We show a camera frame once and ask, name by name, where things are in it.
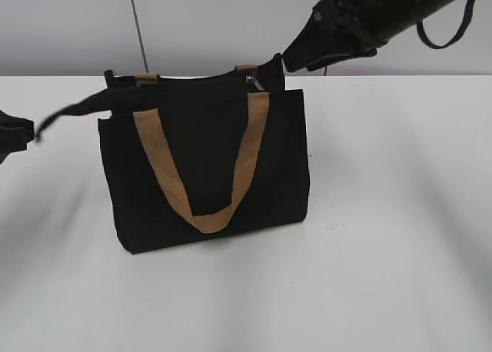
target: gray wall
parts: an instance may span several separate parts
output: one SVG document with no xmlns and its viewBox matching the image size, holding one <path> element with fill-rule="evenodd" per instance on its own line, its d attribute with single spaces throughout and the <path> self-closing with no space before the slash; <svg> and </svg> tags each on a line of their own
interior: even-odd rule
<svg viewBox="0 0 492 352">
<path fill-rule="evenodd" d="M 318 0 L 135 0 L 151 71 L 213 75 L 283 51 Z M 330 68 L 333 75 L 492 74 L 492 6 L 478 0 L 466 38 L 425 48 L 414 28 L 377 58 Z M 456 31 L 460 0 L 427 21 L 436 42 Z M 0 0 L 0 75 L 100 75 L 142 70 L 129 0 Z"/>
</svg>

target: tan handle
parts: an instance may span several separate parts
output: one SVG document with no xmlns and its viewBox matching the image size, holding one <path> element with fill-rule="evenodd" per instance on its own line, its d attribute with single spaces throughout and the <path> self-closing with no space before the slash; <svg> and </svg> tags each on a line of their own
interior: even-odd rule
<svg viewBox="0 0 492 352">
<path fill-rule="evenodd" d="M 248 94 L 248 126 L 234 167 L 231 204 L 215 214 L 196 216 L 191 213 L 158 109 L 133 113 L 142 146 L 165 197 L 171 207 L 200 232 L 210 234 L 224 229 L 251 186 L 269 107 L 270 95 L 267 92 Z"/>
</svg>

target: black canvas fabric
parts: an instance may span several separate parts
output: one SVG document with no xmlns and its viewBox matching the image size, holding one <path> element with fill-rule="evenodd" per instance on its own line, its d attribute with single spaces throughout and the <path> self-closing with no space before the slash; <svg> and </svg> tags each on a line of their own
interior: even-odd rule
<svg viewBox="0 0 492 352">
<path fill-rule="evenodd" d="M 303 93 L 285 91 L 277 69 L 275 58 L 258 68 L 270 106 L 256 169 L 232 219 L 213 234 L 201 233 L 170 206 L 132 113 L 158 109 L 193 215 L 213 214 L 231 204 L 234 165 L 248 125 L 248 93 L 260 91 L 242 71 L 196 81 L 160 78 L 140 87 L 133 77 L 106 74 L 107 90 L 58 113 L 111 110 L 110 118 L 98 121 L 98 130 L 115 227 L 126 250 L 137 254 L 304 220 L 310 181 Z"/>
</svg>

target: white tabletop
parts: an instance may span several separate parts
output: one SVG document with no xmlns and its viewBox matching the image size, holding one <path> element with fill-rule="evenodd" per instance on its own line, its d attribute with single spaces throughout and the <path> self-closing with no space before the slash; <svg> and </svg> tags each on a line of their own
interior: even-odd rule
<svg viewBox="0 0 492 352">
<path fill-rule="evenodd" d="M 40 121 L 102 89 L 0 78 Z M 0 351 L 492 350 L 492 77 L 289 78 L 306 221 L 132 256 L 96 118 L 0 165 Z"/>
</svg>

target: bag strap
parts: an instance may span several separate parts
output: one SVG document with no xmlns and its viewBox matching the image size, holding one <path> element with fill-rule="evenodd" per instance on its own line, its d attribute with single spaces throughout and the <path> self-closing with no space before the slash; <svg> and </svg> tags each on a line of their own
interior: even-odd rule
<svg viewBox="0 0 492 352">
<path fill-rule="evenodd" d="M 193 215 L 191 212 L 188 195 L 172 157 L 158 109 L 133 113 L 145 154 L 165 197 L 171 207 L 201 233 L 210 234 L 224 229 L 251 186 L 269 107 L 270 95 L 267 92 L 248 94 L 248 126 L 234 167 L 231 204 L 209 215 Z"/>
<path fill-rule="evenodd" d="M 427 33 L 425 32 L 424 28 L 424 23 L 423 22 L 418 22 L 417 23 L 417 33 L 418 36 L 420 37 L 421 41 L 430 48 L 433 48 L 434 50 L 442 50 L 444 48 L 448 48 L 458 41 L 460 41 L 464 34 L 466 33 L 468 27 L 470 26 L 471 20 L 473 19 L 474 16 L 474 6 L 475 6 L 476 0 L 468 0 L 467 5 L 464 9 L 464 16 L 463 20 L 461 21 L 460 28 L 458 29 L 458 32 L 454 37 L 446 44 L 446 45 L 436 45 L 434 44 L 429 37 L 427 36 Z"/>
</svg>

